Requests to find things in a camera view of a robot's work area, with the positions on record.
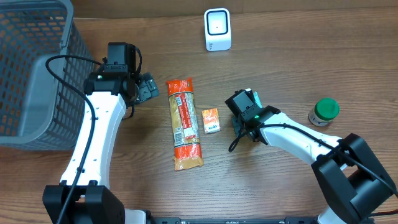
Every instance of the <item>red and yellow package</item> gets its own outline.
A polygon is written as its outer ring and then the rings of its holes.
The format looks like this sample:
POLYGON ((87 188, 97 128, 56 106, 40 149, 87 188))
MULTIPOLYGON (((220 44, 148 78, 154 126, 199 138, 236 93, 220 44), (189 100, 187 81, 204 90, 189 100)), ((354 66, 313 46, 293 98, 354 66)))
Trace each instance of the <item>red and yellow package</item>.
POLYGON ((203 116, 203 126, 206 134, 220 131, 217 108, 201 111, 201 115, 203 116))
POLYGON ((166 81, 174 136, 174 169, 203 166, 192 78, 166 81))

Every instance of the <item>gray plastic basket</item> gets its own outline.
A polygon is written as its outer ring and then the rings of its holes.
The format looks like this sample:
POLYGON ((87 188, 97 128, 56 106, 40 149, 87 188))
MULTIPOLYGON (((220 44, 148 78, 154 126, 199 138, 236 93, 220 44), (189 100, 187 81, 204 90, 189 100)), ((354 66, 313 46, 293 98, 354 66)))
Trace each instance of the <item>gray plastic basket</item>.
MULTIPOLYGON (((54 55, 91 58, 69 0, 0 1, 0 145, 63 150, 76 144, 85 102, 45 68, 54 55)), ((50 68, 83 90, 94 65, 60 58, 50 68)))

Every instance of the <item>small jar with green lid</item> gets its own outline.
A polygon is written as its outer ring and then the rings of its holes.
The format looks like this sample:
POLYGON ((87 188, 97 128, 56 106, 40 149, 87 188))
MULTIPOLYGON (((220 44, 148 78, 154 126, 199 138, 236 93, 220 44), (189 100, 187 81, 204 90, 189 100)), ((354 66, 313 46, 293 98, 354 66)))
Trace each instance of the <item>small jar with green lid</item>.
POLYGON ((320 100, 308 114, 308 118, 316 126, 326 126, 335 119, 340 112, 338 103, 331 98, 320 100))

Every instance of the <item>wooden table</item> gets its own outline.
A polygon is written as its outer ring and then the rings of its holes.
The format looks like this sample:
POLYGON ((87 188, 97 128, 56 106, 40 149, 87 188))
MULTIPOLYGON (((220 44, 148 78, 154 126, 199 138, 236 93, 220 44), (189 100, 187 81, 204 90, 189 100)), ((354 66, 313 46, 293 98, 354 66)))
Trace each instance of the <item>wooden table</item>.
MULTIPOLYGON (((97 60, 108 42, 137 45, 142 71, 152 72, 160 90, 119 128, 112 192, 126 208, 155 216, 318 215, 326 202, 304 162, 248 139, 228 153, 234 133, 224 100, 242 88, 318 131, 362 136, 398 183, 397 18, 398 8, 232 15, 233 46, 225 52, 205 50, 202 16, 76 21, 97 60), (165 81, 187 77, 193 77, 205 165, 175 172, 165 81), (336 99, 341 112, 331 126, 316 128, 307 115, 323 97, 336 99), (219 133, 203 132, 200 111, 208 108, 219 110, 219 133)), ((48 223, 42 192, 58 183, 71 154, 0 149, 0 222, 48 223)), ((397 207, 391 197, 378 211, 397 207)))

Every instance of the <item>green lid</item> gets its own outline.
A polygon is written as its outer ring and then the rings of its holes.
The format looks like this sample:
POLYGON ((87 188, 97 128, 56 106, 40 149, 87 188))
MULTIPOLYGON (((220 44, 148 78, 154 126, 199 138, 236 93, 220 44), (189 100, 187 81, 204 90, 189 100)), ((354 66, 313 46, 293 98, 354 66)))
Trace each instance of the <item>green lid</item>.
POLYGON ((331 98, 324 98, 315 105, 315 114, 324 121, 333 120, 340 112, 338 103, 331 98))

